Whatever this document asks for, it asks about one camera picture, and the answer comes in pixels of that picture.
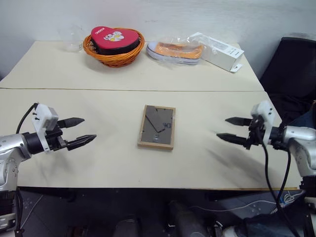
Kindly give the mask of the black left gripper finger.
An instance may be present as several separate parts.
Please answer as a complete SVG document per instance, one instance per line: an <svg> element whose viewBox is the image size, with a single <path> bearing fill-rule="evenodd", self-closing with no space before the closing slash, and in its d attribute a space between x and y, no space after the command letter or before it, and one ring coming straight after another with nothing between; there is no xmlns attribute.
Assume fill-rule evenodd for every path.
<svg viewBox="0 0 316 237"><path fill-rule="evenodd" d="M84 146L84 145L90 143L90 142L93 141L96 137L97 137L96 134L93 134L93 135L84 135L84 136L78 137L78 138L76 138L76 140L74 140L74 141L67 142L66 148L67 148L68 151L77 149L77 148L79 148L79 147L82 147L82 146Z"/></svg>
<svg viewBox="0 0 316 237"><path fill-rule="evenodd" d="M57 125L59 128L70 128L70 127L77 126L78 124L84 121L85 119L83 118L67 118L67 119L59 120L57 122Z"/></svg>

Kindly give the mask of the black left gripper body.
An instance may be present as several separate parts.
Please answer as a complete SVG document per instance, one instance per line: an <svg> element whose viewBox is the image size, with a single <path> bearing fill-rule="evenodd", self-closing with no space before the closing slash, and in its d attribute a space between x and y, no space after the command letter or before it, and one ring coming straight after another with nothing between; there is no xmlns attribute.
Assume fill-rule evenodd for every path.
<svg viewBox="0 0 316 237"><path fill-rule="evenodd" d="M52 130L47 130L45 133L45 139L51 151L57 151L68 146L68 141L61 137L63 132L58 125Z"/></svg>

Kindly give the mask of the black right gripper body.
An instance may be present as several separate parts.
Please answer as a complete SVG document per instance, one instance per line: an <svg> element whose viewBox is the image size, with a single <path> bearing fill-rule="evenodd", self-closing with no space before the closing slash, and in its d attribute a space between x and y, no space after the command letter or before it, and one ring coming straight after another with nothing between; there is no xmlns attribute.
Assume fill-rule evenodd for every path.
<svg viewBox="0 0 316 237"><path fill-rule="evenodd" d="M263 144L264 118L261 115L255 116L248 127L249 135L246 139L245 148L250 149L252 145L259 146Z"/></svg>

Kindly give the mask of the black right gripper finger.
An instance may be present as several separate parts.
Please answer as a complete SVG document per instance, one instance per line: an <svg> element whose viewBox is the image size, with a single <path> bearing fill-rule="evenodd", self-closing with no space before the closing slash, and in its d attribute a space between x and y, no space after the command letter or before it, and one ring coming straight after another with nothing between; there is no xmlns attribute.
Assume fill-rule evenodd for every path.
<svg viewBox="0 0 316 237"><path fill-rule="evenodd" d="M240 117L231 117L225 119L226 122L229 122L233 125L238 126L249 126L251 124L252 119L250 118L240 118Z"/></svg>
<svg viewBox="0 0 316 237"><path fill-rule="evenodd" d="M230 134L230 133L217 133L216 134L217 137L219 137L220 139L229 142L229 143L233 143L233 144L237 144L237 145L242 145L242 146L246 146L247 143L247 139L243 138L243 137L239 137L236 136L234 134Z"/></svg>

